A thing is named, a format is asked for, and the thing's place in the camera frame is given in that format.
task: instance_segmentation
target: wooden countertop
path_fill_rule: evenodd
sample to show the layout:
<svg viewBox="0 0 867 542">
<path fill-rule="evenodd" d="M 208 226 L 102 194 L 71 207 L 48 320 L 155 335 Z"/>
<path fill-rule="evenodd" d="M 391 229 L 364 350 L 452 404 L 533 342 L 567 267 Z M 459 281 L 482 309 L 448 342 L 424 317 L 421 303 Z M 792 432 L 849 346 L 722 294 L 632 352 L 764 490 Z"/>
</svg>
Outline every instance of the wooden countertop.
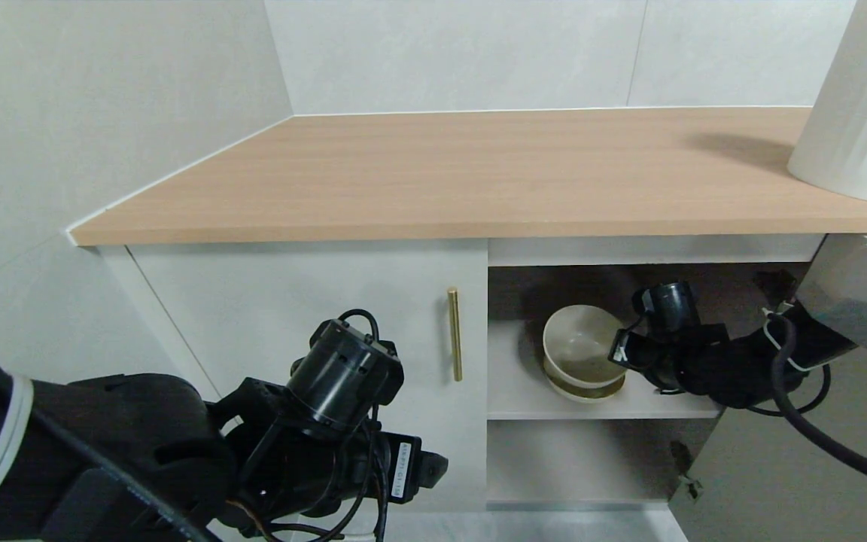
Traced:
<svg viewBox="0 0 867 542">
<path fill-rule="evenodd" d="M 70 231 L 80 245 L 867 233 L 785 164 L 806 108 L 293 117 Z"/>
</svg>

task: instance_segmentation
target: white cabinet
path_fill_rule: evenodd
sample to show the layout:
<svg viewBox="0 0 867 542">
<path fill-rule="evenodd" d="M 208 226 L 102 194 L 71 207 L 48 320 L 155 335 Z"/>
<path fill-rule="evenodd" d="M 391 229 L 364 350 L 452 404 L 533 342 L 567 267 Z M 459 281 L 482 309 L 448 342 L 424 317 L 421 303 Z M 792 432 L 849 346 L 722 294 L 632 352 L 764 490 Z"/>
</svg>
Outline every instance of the white cabinet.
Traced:
<svg viewBox="0 0 867 542">
<path fill-rule="evenodd" d="M 540 370 L 537 341 L 547 315 L 591 304 L 630 323 L 631 293 L 660 282 L 690 281 L 702 321 L 747 335 L 764 321 L 767 303 L 754 274 L 785 269 L 802 277 L 820 241 L 532 239 L 492 240 L 489 249 L 486 240 L 382 241 L 131 251 L 220 394 L 246 376 L 285 382 L 321 321 L 351 308 L 374 313 L 406 373 L 397 399 L 381 411 L 383 425 L 421 436 L 425 449 L 450 459 L 434 490 L 391 513 L 663 507 L 674 494 L 671 510 L 695 542 L 867 540 L 867 480 L 784 421 L 722 415 L 706 397 L 662 397 L 637 374 L 615 397 L 581 405 L 554 394 Z M 667 265 L 657 265 L 662 261 Z M 450 287 L 460 291 L 460 383 L 453 379 Z M 832 394 L 812 416 L 867 454 L 867 356 L 834 367 Z M 808 402 L 819 380 L 811 375 L 792 394 L 795 404 Z M 689 473 L 704 487 L 696 500 L 679 487 L 672 440 L 698 457 Z"/>
<path fill-rule="evenodd" d="M 411 511 L 485 505 L 485 240 L 132 246 L 203 370 L 228 394 L 244 377 L 285 383 L 320 322 L 371 311 L 397 344 L 406 381 L 385 430 L 418 435 L 450 460 Z M 454 381 L 447 289 L 460 292 L 464 380 Z M 351 319 L 354 326 L 366 323 Z"/>
</svg>

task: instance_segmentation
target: gold cabinet handle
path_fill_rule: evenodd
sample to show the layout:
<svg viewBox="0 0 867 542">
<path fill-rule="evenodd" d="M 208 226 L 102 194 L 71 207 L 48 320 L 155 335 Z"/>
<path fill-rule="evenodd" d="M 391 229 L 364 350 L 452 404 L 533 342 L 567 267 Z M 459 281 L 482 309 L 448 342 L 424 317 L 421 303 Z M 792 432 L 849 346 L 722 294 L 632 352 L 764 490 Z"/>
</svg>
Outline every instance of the gold cabinet handle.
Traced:
<svg viewBox="0 0 867 542">
<path fill-rule="evenodd" d="M 447 288 L 447 304 L 450 306 L 450 342 L 454 347 L 454 381 L 464 380 L 464 362 L 461 360 L 461 305 L 457 288 Z"/>
</svg>

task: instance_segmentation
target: floor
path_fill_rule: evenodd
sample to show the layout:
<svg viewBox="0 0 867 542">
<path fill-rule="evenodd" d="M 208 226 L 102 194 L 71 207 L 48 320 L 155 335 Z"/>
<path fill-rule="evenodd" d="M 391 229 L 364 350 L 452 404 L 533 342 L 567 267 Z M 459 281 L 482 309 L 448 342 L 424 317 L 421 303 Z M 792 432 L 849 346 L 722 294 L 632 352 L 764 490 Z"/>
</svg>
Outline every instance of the floor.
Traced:
<svg viewBox="0 0 867 542">
<path fill-rule="evenodd" d="M 346 532 L 371 531 L 376 516 L 364 505 Z M 224 540 L 238 533 L 224 531 Z M 309 540 L 297 534 L 293 542 Z M 604 512 L 482 512 L 391 514 L 389 542 L 687 542 L 667 508 Z"/>
</svg>

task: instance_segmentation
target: label sticker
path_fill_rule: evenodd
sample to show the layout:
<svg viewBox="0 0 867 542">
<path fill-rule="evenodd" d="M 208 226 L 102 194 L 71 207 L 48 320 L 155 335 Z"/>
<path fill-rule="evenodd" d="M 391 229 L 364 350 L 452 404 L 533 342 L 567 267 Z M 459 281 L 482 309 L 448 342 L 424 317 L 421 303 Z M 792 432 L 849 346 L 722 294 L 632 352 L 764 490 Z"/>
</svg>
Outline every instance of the label sticker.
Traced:
<svg viewBox="0 0 867 542">
<path fill-rule="evenodd" d="M 390 488 L 390 496 L 403 498 L 403 488 L 406 488 L 406 470 L 410 466 L 410 443 L 400 443 L 397 452 L 397 469 L 393 471 L 393 485 Z"/>
</svg>

